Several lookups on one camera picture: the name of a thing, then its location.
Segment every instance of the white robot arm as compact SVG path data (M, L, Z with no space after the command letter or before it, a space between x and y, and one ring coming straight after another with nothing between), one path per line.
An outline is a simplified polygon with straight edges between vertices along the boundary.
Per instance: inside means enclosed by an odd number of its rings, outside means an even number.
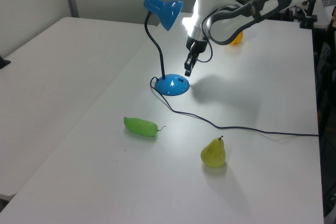
M252 0L242 6L235 0L196 0L193 16L183 19L190 51L185 75L190 76L198 55L206 49L207 40L201 30L203 22L207 37L219 45L227 45L251 25L304 1L307 0Z

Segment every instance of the green pepper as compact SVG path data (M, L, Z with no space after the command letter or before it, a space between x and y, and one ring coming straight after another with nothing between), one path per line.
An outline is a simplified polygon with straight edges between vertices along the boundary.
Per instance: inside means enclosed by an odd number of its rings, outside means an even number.
M124 124L130 132L142 136L155 136L160 131L155 123L140 118L124 117Z

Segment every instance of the power cord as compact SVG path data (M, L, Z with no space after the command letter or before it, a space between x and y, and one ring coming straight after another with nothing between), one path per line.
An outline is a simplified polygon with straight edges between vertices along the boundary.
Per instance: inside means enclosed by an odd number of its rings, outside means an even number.
M276 134L276 135L292 135L292 136L318 136L316 134L298 134L298 133L287 133L287 132L270 132L270 131L262 131L259 129L255 129L255 128L249 128L249 127L243 127L243 126L217 126L216 124L214 124L213 122L209 121L208 119L205 119L199 115L193 114L193 113L188 113L188 112L183 112L183 111L177 111L174 110L171 105L169 104L169 102L167 101L167 99L152 85L153 80L156 79L156 81L158 80L157 77L153 77L150 81L150 87L155 90L160 96L161 98L164 100L165 104L168 106L168 108L176 113L176 114L181 114L181 115L188 115L197 119L200 119L210 125L212 125L213 127L219 129L219 130L232 130L232 129L241 129L241 130L249 130L249 131L256 131L256 132L260 132L260 133L264 133L264 134Z

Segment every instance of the white table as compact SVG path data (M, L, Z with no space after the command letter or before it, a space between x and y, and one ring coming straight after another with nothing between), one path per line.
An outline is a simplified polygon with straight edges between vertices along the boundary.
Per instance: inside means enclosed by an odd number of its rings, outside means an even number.
M6 58L0 198L21 189L146 39L143 25L64 18Z
M184 73L179 18L153 37L166 73ZM266 20L238 46L214 46L177 110L223 125L317 134L311 32ZM208 57L209 50L202 55ZM220 131L172 113L151 92L159 56L147 40L0 213L0 223L323 223L317 137ZM155 138L129 133L123 117L166 125ZM226 165L200 152L224 135Z

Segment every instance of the yellow pear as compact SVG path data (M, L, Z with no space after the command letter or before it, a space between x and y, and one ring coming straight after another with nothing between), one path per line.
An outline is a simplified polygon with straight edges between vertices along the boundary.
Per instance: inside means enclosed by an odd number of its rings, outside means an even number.
M223 136L213 139L211 143L201 151L201 159L205 165L218 168L225 163L226 155L222 137Z

